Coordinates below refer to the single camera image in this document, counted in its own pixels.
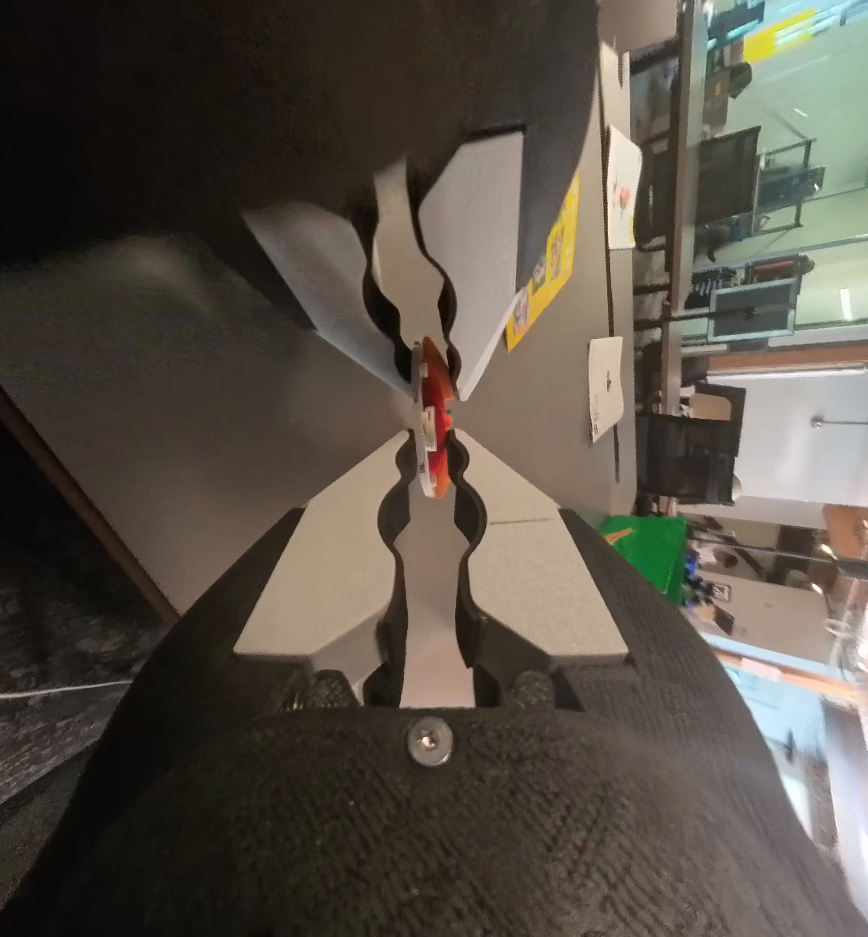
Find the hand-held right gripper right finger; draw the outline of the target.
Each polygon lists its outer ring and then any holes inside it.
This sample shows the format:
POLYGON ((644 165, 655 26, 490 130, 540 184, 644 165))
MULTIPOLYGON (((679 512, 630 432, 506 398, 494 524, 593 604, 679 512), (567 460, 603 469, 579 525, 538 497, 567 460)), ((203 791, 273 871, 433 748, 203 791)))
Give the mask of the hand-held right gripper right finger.
POLYGON ((456 638, 479 670, 623 662, 628 647, 557 503, 464 431, 451 441, 456 638))

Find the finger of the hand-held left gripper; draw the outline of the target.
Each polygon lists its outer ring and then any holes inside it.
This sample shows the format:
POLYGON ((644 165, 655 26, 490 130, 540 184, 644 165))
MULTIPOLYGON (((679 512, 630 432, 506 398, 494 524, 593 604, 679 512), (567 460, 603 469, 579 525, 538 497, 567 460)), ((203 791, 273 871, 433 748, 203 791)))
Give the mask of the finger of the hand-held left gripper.
POLYGON ((243 218, 317 334, 392 389, 410 394, 393 341, 371 320, 363 292, 370 261, 352 224, 311 204, 243 218))
POLYGON ((461 401, 481 380, 518 295, 523 137, 513 130, 459 147, 418 211, 425 250, 452 290, 445 337, 461 401))

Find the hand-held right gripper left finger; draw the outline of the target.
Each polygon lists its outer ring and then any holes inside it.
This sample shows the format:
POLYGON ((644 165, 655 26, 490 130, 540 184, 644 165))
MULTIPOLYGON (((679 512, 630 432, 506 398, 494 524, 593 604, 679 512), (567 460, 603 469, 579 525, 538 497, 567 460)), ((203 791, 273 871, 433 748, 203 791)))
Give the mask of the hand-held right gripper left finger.
POLYGON ((380 532, 398 485, 402 430, 308 502, 233 651, 314 672, 373 673, 377 628, 391 602, 395 559, 380 532))

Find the round rainbow brick plate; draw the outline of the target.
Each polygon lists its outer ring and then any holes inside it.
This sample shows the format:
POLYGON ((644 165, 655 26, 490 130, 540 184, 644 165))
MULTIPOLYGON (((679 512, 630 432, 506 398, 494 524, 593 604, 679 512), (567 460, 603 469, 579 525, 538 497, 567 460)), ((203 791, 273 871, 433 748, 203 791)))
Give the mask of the round rainbow brick plate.
POLYGON ((427 498, 440 499, 451 486, 448 435, 455 388, 447 362, 429 336, 413 347, 412 391, 416 476, 427 498))

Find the yellow instruction booklet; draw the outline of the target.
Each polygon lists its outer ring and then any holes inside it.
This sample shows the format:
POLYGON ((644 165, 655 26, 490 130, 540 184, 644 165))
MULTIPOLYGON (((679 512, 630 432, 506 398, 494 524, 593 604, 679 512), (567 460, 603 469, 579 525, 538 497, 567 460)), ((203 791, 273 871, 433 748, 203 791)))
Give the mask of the yellow instruction booklet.
POLYGON ((530 280, 519 291, 511 307, 504 332, 504 343, 509 353, 528 334, 572 275, 578 232, 579 193, 580 175, 577 172, 547 236, 544 252, 535 264, 530 280))

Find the white paper booklet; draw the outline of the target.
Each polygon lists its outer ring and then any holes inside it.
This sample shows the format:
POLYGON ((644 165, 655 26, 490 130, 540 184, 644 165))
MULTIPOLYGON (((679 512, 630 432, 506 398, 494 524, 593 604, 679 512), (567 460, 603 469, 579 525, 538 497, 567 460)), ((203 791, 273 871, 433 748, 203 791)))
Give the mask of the white paper booklet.
POLYGON ((596 443, 624 413, 621 382, 622 337, 592 340, 588 347, 590 439, 596 443))
POLYGON ((605 151, 606 241, 611 251, 636 246, 635 217, 643 153, 615 125, 607 127, 605 151))

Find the black monitor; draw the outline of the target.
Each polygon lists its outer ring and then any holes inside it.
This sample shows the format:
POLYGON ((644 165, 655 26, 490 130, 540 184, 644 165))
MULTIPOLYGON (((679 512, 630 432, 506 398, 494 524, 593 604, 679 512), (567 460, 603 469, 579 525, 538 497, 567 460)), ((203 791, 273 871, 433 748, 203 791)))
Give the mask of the black monitor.
POLYGON ((752 208, 760 133, 761 126, 755 125, 699 145, 698 226, 718 223, 752 208))

